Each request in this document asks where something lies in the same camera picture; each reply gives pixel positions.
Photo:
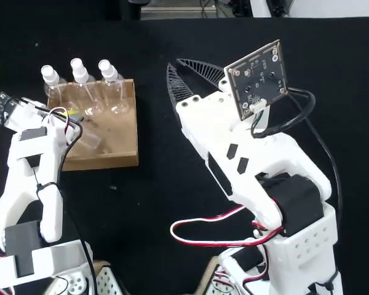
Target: black tabletop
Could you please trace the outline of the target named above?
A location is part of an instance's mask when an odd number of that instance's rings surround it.
[[[73,57],[81,57],[97,77],[98,61],[107,58],[123,76],[135,79],[139,167],[64,172],[61,184],[95,259],[111,262],[133,295],[194,292],[209,259],[223,249],[181,245],[169,227],[178,219],[214,216],[235,206],[181,134],[166,89],[167,63],[181,57],[224,66],[275,39],[282,41],[288,84],[316,95],[311,120],[341,173],[344,217],[335,254],[345,294],[369,294],[369,18],[0,23],[0,91],[9,95],[45,101],[41,66],[50,64],[71,79]],[[292,116],[291,111],[281,103],[271,120]],[[289,134],[333,179],[328,159],[306,127]],[[0,195],[11,136],[0,127]],[[241,212],[181,233],[249,237],[250,215]],[[62,241],[76,237],[65,218]],[[39,294],[46,283],[19,286],[17,294]]]

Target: white robotic arm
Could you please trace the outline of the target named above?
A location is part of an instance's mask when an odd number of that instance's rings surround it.
[[[260,250],[267,253],[263,260],[268,280],[250,275],[257,273],[257,265],[242,266],[241,262],[251,257],[234,258],[234,253],[244,253],[245,249],[226,250],[220,255],[220,275],[238,294],[342,295],[333,255],[338,240],[335,210],[326,203],[331,196],[329,180],[291,136],[281,132],[255,136],[267,127],[269,105],[288,95],[281,59],[280,43],[275,41],[225,67],[220,76],[212,69],[194,66],[201,62],[187,61],[200,76],[213,73],[205,77],[209,82],[219,77],[213,84],[220,91],[206,97],[191,95],[176,70],[169,68],[168,77],[173,77],[170,94],[187,96],[181,100],[171,97],[183,134],[205,160],[227,198],[249,209],[259,225],[255,238],[243,243],[191,243],[173,233],[178,224],[223,220],[233,210],[215,218],[176,222],[172,234],[191,245],[263,245],[264,250]],[[268,181],[273,186],[266,187]],[[309,287],[316,283],[320,284],[317,293],[311,293]]]
[[[52,114],[54,109],[47,112],[36,101],[18,101],[0,94],[0,124],[16,131],[0,198],[0,249],[6,253],[0,256],[0,288],[59,275],[67,286],[63,291],[60,285],[51,294],[93,295],[90,246],[81,240],[50,245],[62,237],[63,198],[56,185],[58,174],[66,153],[81,135],[81,126]],[[41,222],[18,224],[35,200],[43,205]]]

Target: wire connector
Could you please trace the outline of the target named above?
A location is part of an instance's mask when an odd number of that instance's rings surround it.
[[[257,102],[251,104],[248,109],[254,113],[257,114],[258,112],[262,111],[266,107],[266,100],[264,98],[258,100]]]

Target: white spray nozzle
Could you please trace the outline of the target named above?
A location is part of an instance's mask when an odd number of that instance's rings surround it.
[[[118,78],[117,70],[113,65],[111,65],[109,60],[101,60],[98,63],[98,68],[101,71],[101,75],[103,75],[104,79],[107,80],[108,82],[114,82],[117,80]]]
[[[70,65],[73,69],[74,80],[77,83],[85,83],[89,80],[89,74],[80,58],[73,58]]]
[[[53,69],[53,67],[49,65],[45,65],[41,68],[42,78],[44,79],[45,83],[49,86],[54,86],[59,83],[59,75]]]

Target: clear plastic bottle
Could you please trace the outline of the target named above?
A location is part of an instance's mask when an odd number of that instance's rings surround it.
[[[127,101],[123,77],[108,60],[100,61],[98,68],[103,76],[101,91],[108,109],[118,115],[127,113],[130,105]]]
[[[50,106],[52,108],[63,106],[70,114],[79,112],[79,107],[76,103],[72,102],[64,93],[63,85],[66,84],[67,81],[60,77],[53,67],[49,65],[45,65],[41,68],[41,74],[45,81],[44,91],[49,98]]]
[[[84,113],[88,116],[101,114],[104,111],[104,104],[96,80],[88,74],[81,59],[74,58],[71,60],[71,67],[74,83],[76,84],[76,95]]]

